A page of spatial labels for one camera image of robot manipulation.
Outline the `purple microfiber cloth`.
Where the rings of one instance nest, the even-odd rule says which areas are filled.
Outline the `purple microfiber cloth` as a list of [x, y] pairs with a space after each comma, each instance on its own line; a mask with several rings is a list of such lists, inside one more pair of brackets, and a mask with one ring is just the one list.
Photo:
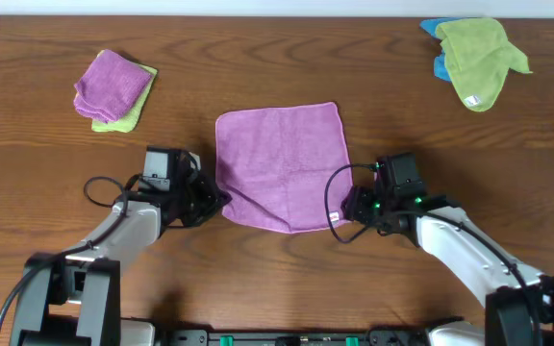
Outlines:
[[335, 103], [224, 113], [215, 147], [230, 221], [283, 234], [346, 224], [341, 203], [353, 179]]

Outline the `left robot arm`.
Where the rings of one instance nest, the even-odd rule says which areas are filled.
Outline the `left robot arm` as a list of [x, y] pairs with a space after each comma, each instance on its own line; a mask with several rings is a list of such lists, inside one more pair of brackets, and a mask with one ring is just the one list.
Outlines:
[[153, 323], [121, 315], [121, 275], [164, 232], [196, 228], [230, 201], [198, 156], [149, 147], [144, 168], [122, 184], [108, 216], [58, 254], [35, 253], [0, 310], [14, 312], [12, 345], [156, 345]]

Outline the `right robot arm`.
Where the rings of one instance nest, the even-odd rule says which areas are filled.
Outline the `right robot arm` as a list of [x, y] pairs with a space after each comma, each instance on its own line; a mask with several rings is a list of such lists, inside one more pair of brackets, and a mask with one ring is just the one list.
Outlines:
[[429, 345], [554, 345], [554, 276], [510, 255], [444, 196], [398, 197], [353, 187], [346, 219], [404, 235], [438, 259], [485, 310], [477, 328], [450, 321], [425, 332]]

